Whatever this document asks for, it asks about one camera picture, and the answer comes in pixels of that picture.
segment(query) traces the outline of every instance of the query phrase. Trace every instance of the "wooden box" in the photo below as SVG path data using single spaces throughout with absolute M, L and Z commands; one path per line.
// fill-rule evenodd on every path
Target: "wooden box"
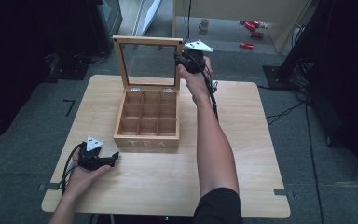
M 114 139 L 118 147 L 178 148 L 179 88 L 173 53 L 180 38 L 113 36 L 124 91 Z

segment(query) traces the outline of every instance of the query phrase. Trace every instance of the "hand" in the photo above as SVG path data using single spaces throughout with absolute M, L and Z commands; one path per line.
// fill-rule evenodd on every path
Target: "hand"
M 204 71 L 205 76 L 212 74 L 211 60 L 204 56 L 206 69 Z M 209 91 L 205 84 L 205 79 L 202 73 L 191 74 L 187 72 L 187 70 L 181 65 L 178 65 L 179 74 L 185 79 L 187 82 L 187 87 L 193 95 L 193 101 L 198 105 L 200 102 L 204 102 L 207 100 L 209 102 Z
M 75 168 L 71 172 L 68 186 L 66 188 L 65 193 L 63 194 L 64 197 L 67 197 L 73 201 L 76 201 L 90 188 L 92 183 L 99 176 L 103 175 L 111 168 L 109 165 L 105 165 L 100 167 L 98 170 L 88 171 L 82 167 L 78 167 L 77 160 L 79 158 L 79 151 L 80 148 L 75 151 L 72 157 L 72 159 L 74 160 Z

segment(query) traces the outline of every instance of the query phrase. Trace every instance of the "black sleeve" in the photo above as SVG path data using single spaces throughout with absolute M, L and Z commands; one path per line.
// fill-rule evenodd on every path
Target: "black sleeve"
M 240 196 L 227 188 L 214 189 L 205 194 L 194 213 L 194 223 L 242 224 Z

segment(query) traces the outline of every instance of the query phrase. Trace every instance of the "hinge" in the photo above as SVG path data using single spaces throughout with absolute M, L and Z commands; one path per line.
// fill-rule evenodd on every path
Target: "hinge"
M 164 88 L 163 92 L 173 92 L 173 89 L 171 89 L 171 88 Z
M 131 87 L 130 91 L 141 91 L 140 87 Z

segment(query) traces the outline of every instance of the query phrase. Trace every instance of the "forearm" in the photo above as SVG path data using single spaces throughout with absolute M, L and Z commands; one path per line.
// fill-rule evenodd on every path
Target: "forearm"
M 62 196 L 49 224 L 72 223 L 74 220 L 76 200 Z
M 197 103 L 197 161 L 200 196 L 216 188 L 239 193 L 237 172 L 231 146 L 213 112 L 209 99 Z

